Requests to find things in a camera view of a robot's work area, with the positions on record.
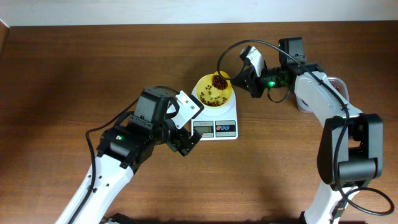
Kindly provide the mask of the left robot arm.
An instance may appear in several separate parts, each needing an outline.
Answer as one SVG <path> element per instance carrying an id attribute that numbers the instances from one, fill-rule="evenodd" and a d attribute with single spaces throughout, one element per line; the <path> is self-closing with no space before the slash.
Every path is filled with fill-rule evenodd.
<path id="1" fill-rule="evenodd" d="M 99 223 L 116 196 L 153 153 L 165 144 L 187 156 L 201 139 L 185 124 L 204 109 L 200 100 L 167 86 L 146 87 L 129 106 L 102 125 L 94 147 L 85 133 L 91 166 L 57 223 Z"/>

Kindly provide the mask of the yellow measuring scoop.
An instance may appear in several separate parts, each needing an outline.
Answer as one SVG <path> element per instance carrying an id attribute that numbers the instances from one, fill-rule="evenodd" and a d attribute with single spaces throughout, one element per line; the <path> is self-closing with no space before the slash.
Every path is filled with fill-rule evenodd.
<path id="1" fill-rule="evenodd" d="M 229 80 L 225 80 L 222 76 L 218 75 L 218 72 L 215 72 L 211 75 L 211 85 L 217 90 L 227 90 L 231 87 Z"/>

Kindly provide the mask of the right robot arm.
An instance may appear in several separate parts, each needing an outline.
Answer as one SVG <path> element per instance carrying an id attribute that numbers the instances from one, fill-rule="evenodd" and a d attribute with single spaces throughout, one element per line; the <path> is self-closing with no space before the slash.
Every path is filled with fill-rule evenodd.
<path id="1" fill-rule="evenodd" d="M 329 81 L 317 63 L 308 63 L 300 37 L 280 39 L 276 46 L 280 66 L 267 68 L 255 39 L 244 40 L 243 67 L 231 79 L 234 86 L 260 98 L 273 88 L 286 87 L 303 100 L 323 126 L 317 156 L 321 178 L 314 201 L 300 214 L 299 223 L 338 223 L 346 207 L 375 216 L 389 215 L 352 201 L 360 191 L 383 192 L 369 187 L 383 168 L 383 122 L 378 114 L 366 114 L 353 106 Z"/>

